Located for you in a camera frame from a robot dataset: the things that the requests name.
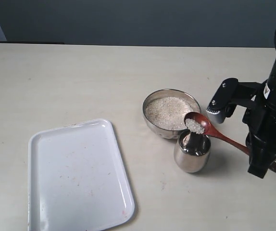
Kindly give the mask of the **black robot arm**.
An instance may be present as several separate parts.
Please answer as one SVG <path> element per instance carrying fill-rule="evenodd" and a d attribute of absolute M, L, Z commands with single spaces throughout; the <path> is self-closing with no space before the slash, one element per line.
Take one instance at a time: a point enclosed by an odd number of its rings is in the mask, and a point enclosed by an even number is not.
<path fill-rule="evenodd" d="M 276 50 L 276 30 L 274 35 Z M 207 106 L 213 122 L 223 123 L 236 106 L 245 107 L 243 123 L 248 126 L 248 172 L 264 178 L 276 162 L 276 59 L 269 78 L 263 83 L 225 79 Z"/>

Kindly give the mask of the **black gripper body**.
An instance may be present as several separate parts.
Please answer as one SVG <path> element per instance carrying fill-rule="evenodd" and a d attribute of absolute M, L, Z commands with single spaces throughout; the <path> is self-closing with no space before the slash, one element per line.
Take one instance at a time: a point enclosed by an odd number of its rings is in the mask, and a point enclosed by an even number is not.
<path fill-rule="evenodd" d="M 231 105 L 246 108 L 242 121 L 249 128 L 246 146 L 251 154 L 276 159 L 276 80 L 237 81 Z"/>

